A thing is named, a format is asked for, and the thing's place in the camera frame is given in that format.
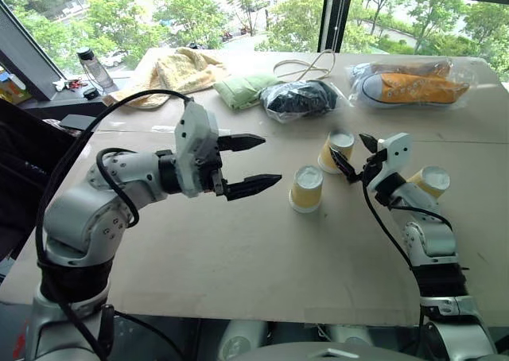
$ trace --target plastic bag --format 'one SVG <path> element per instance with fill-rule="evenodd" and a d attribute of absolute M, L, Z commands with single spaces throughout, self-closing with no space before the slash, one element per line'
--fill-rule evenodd
<path fill-rule="evenodd" d="M 448 57 L 389 57 L 350 67 L 348 74 L 352 104 L 374 108 L 463 107 L 476 84 L 472 69 Z"/>
<path fill-rule="evenodd" d="M 343 96 L 332 84 L 303 80 L 267 87 L 259 97 L 269 117 L 286 123 L 334 111 L 340 95 Z"/>

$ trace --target yellow paper cup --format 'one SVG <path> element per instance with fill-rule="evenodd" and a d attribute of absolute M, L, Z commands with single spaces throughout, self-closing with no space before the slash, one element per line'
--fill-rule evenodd
<path fill-rule="evenodd" d="M 414 182 L 419 188 L 438 198 L 451 185 L 451 178 L 443 168 L 426 166 L 409 178 L 408 182 Z"/>
<path fill-rule="evenodd" d="M 331 156 L 330 149 L 342 153 L 347 160 L 350 160 L 352 155 L 353 143 L 355 137 L 353 134 L 344 132 L 342 130 L 334 130 L 328 134 L 327 141 L 321 148 L 320 155 L 318 156 L 318 165 L 324 172 L 330 174 L 340 174 L 341 171 L 337 168 Z"/>
<path fill-rule="evenodd" d="M 324 176 L 316 166 L 303 166 L 295 174 L 289 191 L 289 204 L 297 212 L 314 212 L 320 206 Z"/>

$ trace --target windowsill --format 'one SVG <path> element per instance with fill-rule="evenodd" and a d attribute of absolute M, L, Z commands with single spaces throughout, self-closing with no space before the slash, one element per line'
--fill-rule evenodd
<path fill-rule="evenodd" d="M 105 94 L 117 91 L 126 84 L 127 80 L 128 76 L 115 77 L 115 85 L 106 88 Z M 57 92 L 52 100 L 37 101 L 35 99 L 29 99 L 18 104 L 18 107 L 38 118 L 54 118 L 56 120 L 61 120 L 70 114 L 96 116 L 103 111 L 106 106 L 102 101 L 101 95 L 92 100 L 87 100 L 83 97 L 83 92 L 90 88 L 91 85 L 75 89 L 74 91 L 64 89 L 61 92 Z"/>

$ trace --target black fabric in plastic bag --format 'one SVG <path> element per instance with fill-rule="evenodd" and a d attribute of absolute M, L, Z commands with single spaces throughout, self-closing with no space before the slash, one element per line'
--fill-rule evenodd
<path fill-rule="evenodd" d="M 285 123 L 334 111 L 338 95 L 322 81 L 306 80 L 267 87 L 259 97 L 269 117 Z"/>

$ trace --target black cable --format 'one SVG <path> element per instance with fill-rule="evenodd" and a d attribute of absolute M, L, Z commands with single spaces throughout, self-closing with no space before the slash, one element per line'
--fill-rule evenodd
<path fill-rule="evenodd" d="M 442 221 L 442 223 L 446 224 L 451 230 L 453 229 L 453 225 L 446 218 L 444 218 L 442 215 L 439 215 L 435 212 L 430 212 L 428 210 L 425 210 L 424 208 L 415 208 L 413 206 L 391 206 L 391 205 L 389 205 L 389 209 L 392 209 L 392 208 L 394 210 L 406 210 L 409 212 L 420 212 L 422 214 L 432 216 L 432 217 L 437 218 L 440 221 Z"/>
<path fill-rule="evenodd" d="M 134 202 L 127 196 L 127 194 L 118 186 L 113 178 L 111 178 L 111 175 L 106 169 L 106 166 L 103 162 L 104 154 L 108 153 L 118 153 L 118 152 L 128 152 L 128 153 L 134 153 L 132 150 L 122 149 L 122 148 L 108 148 L 103 149 L 97 153 L 97 156 L 95 156 L 95 164 L 97 165 L 97 169 L 99 170 L 99 173 L 101 173 L 101 176 L 103 176 L 104 180 L 108 183 L 111 189 L 117 193 L 117 195 L 120 197 L 121 200 L 124 201 L 124 203 L 127 205 L 127 207 L 130 209 L 130 213 L 133 215 L 133 221 L 129 222 L 129 225 L 127 227 L 133 227 L 136 226 L 136 224 L 140 220 L 140 215 L 138 213 L 138 209 L 134 205 Z"/>
<path fill-rule="evenodd" d="M 422 309 L 422 307 L 421 307 L 421 310 L 419 312 L 419 325 L 418 325 L 417 339 L 411 340 L 405 346 L 401 347 L 399 349 L 399 351 L 401 353 L 408 350 L 408 348 L 410 348 L 412 345 L 415 345 L 414 355 L 417 355 L 417 352 L 421 346 L 421 336 L 422 336 L 422 327 L 423 326 L 424 326 L 424 309 Z"/>
<path fill-rule="evenodd" d="M 178 354 L 179 359 L 181 361 L 185 361 L 184 353 L 180 350 L 180 348 L 173 342 L 172 339 L 170 339 L 167 335 L 165 335 L 162 331 L 155 328 L 154 326 L 146 323 L 145 321 L 139 320 L 138 318 L 131 316 L 127 313 L 122 313 L 119 311 L 115 311 L 115 315 L 123 317 L 126 320 L 132 321 L 135 324 L 141 325 L 144 328 L 147 328 L 149 331 L 155 333 L 158 335 L 161 339 L 163 339 L 174 351 Z"/>
<path fill-rule="evenodd" d="M 126 97 L 125 99 L 122 99 L 118 101 L 117 103 L 111 105 L 107 109 L 105 109 L 103 112 L 101 112 L 97 117 L 94 118 L 94 120 L 90 123 L 90 125 L 83 131 L 83 133 L 74 141 L 74 143 L 68 148 L 65 155 L 60 159 L 60 161 L 56 164 L 55 168 L 53 169 L 51 176 L 49 177 L 48 183 L 46 185 L 46 189 L 43 192 L 41 196 L 41 201 L 39 203 L 39 208 L 37 209 L 36 214 L 36 226 L 35 226 L 35 243 L 36 243 L 36 250 L 37 250 L 37 259 L 39 267 L 42 269 L 45 269 L 45 272 L 47 274 L 50 273 L 49 267 L 51 266 L 51 262 L 48 262 L 45 254 L 44 249 L 44 236 L 43 236 L 43 226 L 44 226 L 44 217 L 45 217 L 45 211 L 48 207 L 49 201 L 52 199 L 53 194 L 58 189 L 58 186 L 60 185 L 60 182 L 63 180 L 65 176 L 65 171 L 67 167 L 72 163 L 72 161 L 75 161 L 77 156 L 80 154 L 80 152 L 83 150 L 85 145 L 88 142 L 88 139 L 92 136 L 92 131 L 94 128 L 105 118 L 108 116 L 111 112 L 115 111 L 116 109 L 120 108 L 122 105 L 125 105 L 129 103 L 130 101 L 133 101 L 135 99 L 138 99 L 143 96 L 147 95 L 173 95 L 176 97 L 179 97 L 187 103 L 188 101 L 192 100 L 188 96 L 182 95 L 179 92 L 170 91 L 167 89 L 151 89 L 147 91 L 141 91 L 137 92 L 131 96 Z M 81 333 L 81 335 L 84 337 L 84 339 L 90 344 L 92 350 L 97 354 L 97 356 L 101 359 L 101 361 L 106 361 L 107 357 L 105 356 L 104 350 L 99 345 L 99 342 L 97 339 L 90 333 L 88 328 L 81 322 L 81 319 L 76 315 L 76 313 L 67 305 L 67 302 L 62 299 L 62 296 L 60 295 L 58 288 L 56 288 L 56 284 L 54 280 L 52 279 L 51 275 L 49 276 L 47 280 L 49 281 L 48 287 L 50 290 L 50 293 L 54 296 L 56 299 L 56 303 L 60 306 L 62 311 L 64 312 L 65 316 L 71 321 L 76 329 Z"/>
<path fill-rule="evenodd" d="M 366 164 L 366 169 L 369 167 L 370 162 Z M 373 204 L 371 203 L 371 200 L 369 199 L 369 195 L 367 194 L 367 178 L 366 178 L 366 172 L 363 173 L 363 194 L 364 199 L 366 200 L 367 207 L 371 211 L 371 214 L 376 219 L 376 222 L 379 224 L 379 226 L 382 228 L 383 233 L 386 235 L 387 238 L 392 242 L 392 244 L 396 247 L 396 250 L 403 256 L 403 259 L 405 259 L 406 264 L 408 264 L 408 267 L 412 269 L 412 262 L 408 258 L 408 255 L 406 255 L 405 251 L 399 246 L 399 243 L 396 242 L 396 239 L 394 239 L 394 236 L 387 230 L 387 227 L 385 227 L 385 224 L 383 224 L 382 219 L 380 218 L 378 212 L 376 212 L 375 208 L 373 207 Z"/>
<path fill-rule="evenodd" d="M 76 329 L 81 333 L 84 339 L 91 346 L 93 352 L 99 357 L 101 361 L 107 361 L 108 357 L 103 347 L 99 344 L 97 339 L 91 332 L 88 330 L 87 326 L 83 324 L 83 321 L 76 315 L 76 313 L 72 310 L 71 306 L 64 302 L 64 298 L 61 296 L 58 288 L 56 287 L 53 276 L 48 275 L 46 278 L 46 283 L 49 288 L 49 292 L 52 294 L 53 298 L 56 300 L 56 303 L 64 312 L 65 316 L 71 321 L 71 323 L 76 327 Z"/>
<path fill-rule="evenodd" d="M 419 311 L 419 326 L 417 332 L 417 340 L 415 341 L 414 355 L 417 355 L 419 348 L 421 347 L 422 327 L 424 326 L 424 309 L 420 307 Z"/>

